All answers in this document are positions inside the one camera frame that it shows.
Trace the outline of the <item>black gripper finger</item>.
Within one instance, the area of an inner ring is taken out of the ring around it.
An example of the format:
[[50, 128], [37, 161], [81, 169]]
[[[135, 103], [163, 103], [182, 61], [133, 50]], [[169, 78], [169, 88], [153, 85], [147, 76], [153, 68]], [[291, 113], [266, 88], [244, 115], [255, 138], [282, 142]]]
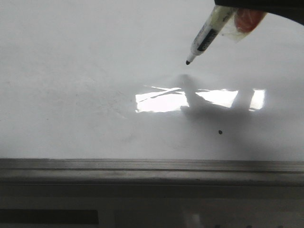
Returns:
[[216, 5], [272, 13], [304, 25], [304, 0], [215, 0]]

